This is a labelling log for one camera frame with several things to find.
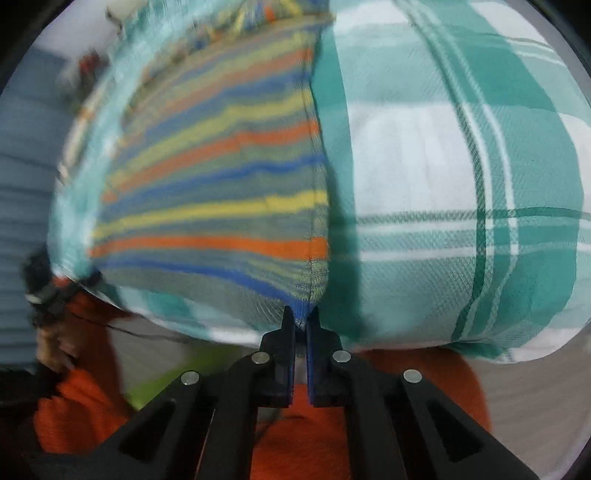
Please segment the green object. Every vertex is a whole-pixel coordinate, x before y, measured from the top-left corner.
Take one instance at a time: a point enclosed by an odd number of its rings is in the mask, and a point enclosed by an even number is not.
[[[153,380],[132,387],[125,393],[125,398],[133,408],[140,410],[187,370],[194,370],[200,375],[209,375],[224,370],[244,355],[245,349],[239,346],[200,343],[186,363]]]

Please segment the beige floor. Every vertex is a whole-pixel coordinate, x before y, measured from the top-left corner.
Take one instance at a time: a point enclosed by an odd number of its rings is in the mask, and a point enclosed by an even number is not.
[[[119,326],[142,334],[176,335],[142,319]],[[118,332],[112,339],[126,389],[174,368],[192,349]],[[569,455],[577,456],[591,433],[591,329],[540,360],[470,364],[485,390],[495,437],[541,478],[559,480],[572,463]]]
[[[541,478],[560,479],[591,433],[591,329],[539,360],[470,364],[495,437]]]

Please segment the blue stripe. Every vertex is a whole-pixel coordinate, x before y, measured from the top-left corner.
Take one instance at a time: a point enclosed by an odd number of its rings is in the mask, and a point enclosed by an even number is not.
[[[319,154],[305,155],[295,160],[281,164],[269,161],[256,161],[249,163],[245,167],[229,168],[227,170],[217,171],[208,175],[181,179],[162,186],[148,186],[142,190],[132,190],[131,194],[119,199],[109,205],[103,205],[103,214],[108,215],[112,209],[121,210],[133,207],[141,202],[153,200],[155,197],[169,197],[188,193],[196,187],[202,185],[211,185],[214,182],[238,180],[259,172],[282,175],[296,171],[302,167],[319,165],[324,163],[324,156]]]
[[[265,18],[264,17],[265,12],[262,9],[262,5],[260,3],[256,4],[255,6],[255,12],[254,12],[254,18]]]
[[[273,285],[252,278],[244,273],[226,270],[223,268],[215,267],[200,267],[198,265],[178,264],[172,262],[159,262],[154,260],[148,260],[141,257],[128,258],[127,260],[107,260],[104,263],[98,263],[97,267],[99,270],[105,271],[108,269],[116,268],[154,268],[156,270],[166,270],[176,273],[190,273],[198,275],[208,275],[210,277],[223,278],[224,280],[232,281],[242,287],[249,288],[265,297],[272,299],[278,299],[283,301],[289,306],[295,307],[299,312],[302,310],[301,300],[297,300],[290,296],[287,292],[275,288]]]
[[[302,72],[301,67],[297,66],[295,69],[295,71],[292,68],[288,72],[281,72],[271,77],[265,77],[257,82],[248,82],[227,88],[203,102],[197,102],[185,110],[173,112],[171,116],[148,127],[144,131],[143,138],[139,143],[124,149],[119,156],[120,160],[116,161],[118,167],[123,166],[130,159],[135,158],[143,150],[152,147],[162,140],[166,140],[190,125],[220,113],[228,105],[237,104],[237,100],[240,97],[246,97],[247,100],[259,99],[262,103],[264,97],[267,95],[286,90],[288,86],[297,85],[299,87],[303,83],[310,81],[309,72]]]

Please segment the orange stripe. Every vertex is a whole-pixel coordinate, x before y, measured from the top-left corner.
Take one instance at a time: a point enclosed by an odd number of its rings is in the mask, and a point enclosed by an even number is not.
[[[192,148],[181,154],[168,158],[152,167],[137,173],[129,180],[117,186],[119,192],[136,189],[156,179],[161,179],[171,173],[197,165],[201,162],[217,158],[222,155],[235,153],[247,145],[277,146],[295,143],[306,136],[318,135],[320,128],[315,119],[307,119],[292,127],[280,128],[270,132],[250,132],[243,130],[236,132],[231,137],[217,140],[201,147]],[[103,203],[112,203],[117,199],[117,194],[106,194],[102,198]]]
[[[275,21],[275,12],[269,5],[265,5],[265,18],[269,23]]]
[[[282,260],[325,260],[326,238],[309,241],[272,241],[241,236],[136,236],[105,242],[94,247],[91,257],[103,257],[126,250],[215,249],[250,252]]]
[[[180,111],[191,108],[195,104],[202,102],[206,99],[210,99],[222,92],[223,90],[238,85],[240,83],[252,82],[254,80],[258,80],[260,78],[272,75],[274,73],[281,72],[282,70],[287,70],[290,67],[298,65],[300,63],[303,63],[307,59],[310,59],[312,55],[313,52],[310,48],[307,48],[305,50],[298,50],[283,57],[270,60],[266,63],[257,63],[247,68],[246,70],[243,70],[240,73],[231,75],[230,77],[225,77],[225,80],[220,83],[216,83],[215,85],[211,85],[210,87],[207,87],[205,89],[198,90],[188,97],[183,97],[179,100],[176,100],[175,102],[171,102],[168,105],[165,105],[158,111],[157,117],[151,119],[147,124],[142,125],[142,131],[145,131],[145,129],[157,123],[163,116],[167,116],[172,113],[178,113]],[[133,145],[142,136],[143,133],[136,133],[130,135],[128,138],[125,139],[125,146],[128,147],[130,145]]]
[[[94,110],[91,110],[85,106],[80,107],[80,110],[78,110],[78,118],[80,118],[80,119],[92,120],[94,117],[95,117]]]

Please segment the teal stripe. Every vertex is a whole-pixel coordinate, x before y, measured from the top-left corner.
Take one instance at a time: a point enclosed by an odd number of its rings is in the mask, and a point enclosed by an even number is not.
[[[345,87],[332,29],[327,29],[317,46],[316,71],[311,82],[316,112],[322,129],[327,158],[327,189],[330,199],[329,244],[352,255],[359,252],[356,236],[334,236],[333,227],[344,216],[355,214],[353,201],[353,151]],[[324,327],[352,341],[363,337],[359,312],[359,264],[329,258],[329,279],[319,304]]]
[[[424,223],[424,222],[458,222],[474,220],[478,216],[477,210],[445,210],[441,212],[400,212],[390,215],[373,215],[364,217],[343,216],[335,222],[335,227],[347,228],[356,225],[387,225],[389,223]],[[485,219],[508,218],[573,218],[591,220],[591,213],[562,207],[525,207],[515,209],[484,210]]]
[[[453,245],[454,248],[475,246],[476,235],[474,229],[409,232],[395,235],[359,235],[359,247],[362,252],[408,251],[415,249],[445,249]],[[348,255],[347,251],[339,251],[334,245],[330,246],[331,255]]]
[[[446,89],[448,91],[450,101],[456,113],[460,129],[462,130],[462,134],[466,140],[466,145],[468,146],[468,149],[470,151],[472,167],[474,169],[474,182],[476,192],[476,259],[474,279],[472,282],[472,293],[470,295],[470,300],[460,311],[460,314],[458,315],[456,321],[456,326],[452,333],[452,340],[456,340],[462,335],[462,332],[466,326],[467,316],[470,311],[470,308],[472,307],[472,304],[476,301],[476,299],[480,296],[484,286],[484,275],[486,268],[486,201],[485,185],[482,170],[482,159],[480,158],[480,154],[478,152],[478,149],[476,148],[476,141],[474,139],[472,130],[470,129],[470,125],[464,114],[464,111],[460,104],[460,100],[457,97],[457,93],[454,91],[452,87],[452,81],[449,78],[449,74],[440,57],[440,53],[437,51],[437,48],[434,45],[434,43],[429,39],[425,29],[417,21],[417,19],[421,15],[414,9],[412,9],[412,12],[408,10],[409,9],[407,9],[406,14],[415,26],[417,32],[423,38],[423,41],[425,42],[429,51],[431,52],[433,60],[439,67],[439,73],[441,74],[443,83],[446,85]]]
[[[489,49],[483,55],[482,49],[475,48],[472,39],[465,38],[459,28],[468,27],[479,34],[495,33],[494,28],[483,17],[476,12],[464,10],[460,16],[457,14],[456,4],[430,1],[424,3],[429,4],[453,37],[499,124],[511,126],[502,133],[508,157],[511,159],[516,205],[566,205],[578,210],[582,204],[582,193],[576,153],[556,113],[555,104],[525,68],[524,60],[515,54],[515,47],[506,44],[504,48]],[[534,124],[535,135],[532,135]],[[487,144],[494,145],[489,138]],[[493,178],[503,178],[502,173],[495,172],[495,168],[500,165],[499,159],[493,151],[489,150],[489,153]],[[501,198],[503,202],[500,203],[504,203],[502,188],[493,184],[495,207],[499,206],[498,200]],[[495,230],[495,244],[506,244],[508,231]],[[566,244],[576,244],[577,232],[578,225],[564,228]],[[517,258],[515,269],[507,278],[509,263],[507,257],[493,257],[491,283],[481,295],[468,338],[472,338],[476,332],[487,333],[488,329],[489,334],[499,333],[503,328],[526,319],[545,326],[555,313],[564,308],[570,298],[576,278],[576,255],[573,251],[544,251],[522,255]],[[540,277],[534,274],[536,271],[544,271],[546,275]],[[493,305],[495,295],[499,292],[501,299],[499,309],[495,312]],[[452,339],[458,339],[462,334],[458,331],[459,326],[457,325]]]
[[[408,24],[364,26],[337,40],[342,75],[350,79],[346,84],[349,103],[448,102],[445,85],[437,76],[425,75],[439,69],[421,36]]]

